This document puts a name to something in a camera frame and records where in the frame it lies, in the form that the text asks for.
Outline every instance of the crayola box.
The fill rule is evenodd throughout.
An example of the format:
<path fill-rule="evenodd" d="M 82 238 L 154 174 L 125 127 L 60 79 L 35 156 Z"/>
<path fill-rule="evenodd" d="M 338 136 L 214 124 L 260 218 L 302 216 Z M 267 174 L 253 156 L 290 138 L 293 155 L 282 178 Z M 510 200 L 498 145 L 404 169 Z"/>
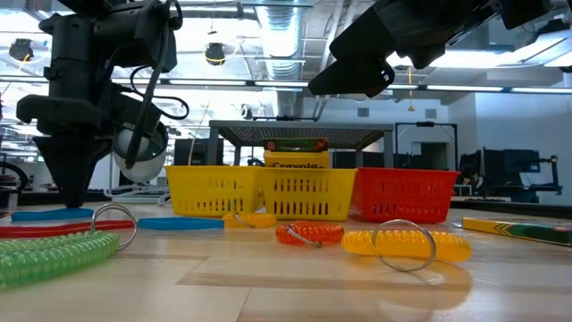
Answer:
<path fill-rule="evenodd" d="M 265 165 L 281 168 L 327 169 L 328 139 L 264 139 Z"/>

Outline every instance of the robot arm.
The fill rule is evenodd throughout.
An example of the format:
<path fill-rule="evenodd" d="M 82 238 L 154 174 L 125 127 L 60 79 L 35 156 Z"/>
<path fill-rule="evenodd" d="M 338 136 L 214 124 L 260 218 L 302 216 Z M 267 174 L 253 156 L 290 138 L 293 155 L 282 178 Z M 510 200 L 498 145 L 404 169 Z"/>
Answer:
<path fill-rule="evenodd" d="M 308 87 L 314 95 L 374 97 L 393 83 L 385 61 L 393 52 L 423 69 L 495 16 L 513 29 L 550 9 L 550 0 L 378 0 L 332 42 L 337 61 Z"/>
<path fill-rule="evenodd" d="M 75 14 L 54 14 L 39 24 L 53 36 L 52 61 L 44 70 L 49 95 L 23 98 L 16 115 L 25 123 L 38 120 L 38 130 L 47 136 L 34 141 L 65 205 L 76 208 L 97 161 L 111 151 L 134 181 L 152 179 L 161 170 L 167 131 L 151 99 L 159 73 L 177 64 L 173 31 L 181 27 L 182 15 L 176 0 L 61 2 Z M 172 4 L 177 17 L 171 17 Z M 115 66 L 154 69 L 143 102 L 111 82 Z"/>

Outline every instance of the red spiral keychain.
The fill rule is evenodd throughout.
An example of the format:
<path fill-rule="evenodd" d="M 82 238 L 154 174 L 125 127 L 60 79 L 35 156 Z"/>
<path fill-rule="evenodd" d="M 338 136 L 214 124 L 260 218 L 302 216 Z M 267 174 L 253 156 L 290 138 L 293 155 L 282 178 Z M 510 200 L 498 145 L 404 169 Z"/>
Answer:
<path fill-rule="evenodd" d="M 278 242 L 289 245 L 309 244 L 321 247 L 324 243 L 340 242 L 343 227 L 336 224 L 312 221 L 295 221 L 276 228 Z"/>

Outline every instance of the wooden table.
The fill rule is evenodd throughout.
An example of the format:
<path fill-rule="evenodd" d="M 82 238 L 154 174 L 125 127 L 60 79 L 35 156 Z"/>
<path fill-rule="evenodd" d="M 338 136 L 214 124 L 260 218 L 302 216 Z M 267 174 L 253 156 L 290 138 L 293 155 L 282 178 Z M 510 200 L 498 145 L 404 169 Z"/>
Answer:
<path fill-rule="evenodd" d="M 172 216 L 169 208 L 128 207 L 139 217 Z M 101 219 L 109 216 L 119 218 L 110 214 Z M 430 228 L 468 238 L 473 257 L 460 265 L 435 263 L 414 274 L 347 254 L 340 245 L 282 245 L 274 229 L 140 231 L 127 250 L 99 265 L 0 289 L 0 321 L 572 319 L 572 249 L 453 227 L 462 216 L 503 215 L 451 210 L 447 224 Z"/>

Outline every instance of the yellow basket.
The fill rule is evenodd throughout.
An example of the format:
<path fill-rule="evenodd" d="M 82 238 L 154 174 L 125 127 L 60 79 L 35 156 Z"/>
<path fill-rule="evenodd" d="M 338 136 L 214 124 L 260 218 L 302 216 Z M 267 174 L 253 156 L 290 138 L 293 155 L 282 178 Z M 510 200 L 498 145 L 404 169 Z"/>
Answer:
<path fill-rule="evenodd" d="M 348 219 L 355 169 L 264 168 L 266 212 L 278 219 Z"/>
<path fill-rule="evenodd" d="M 263 206 L 258 166 L 166 166 L 172 211 L 182 216 L 251 213 Z"/>

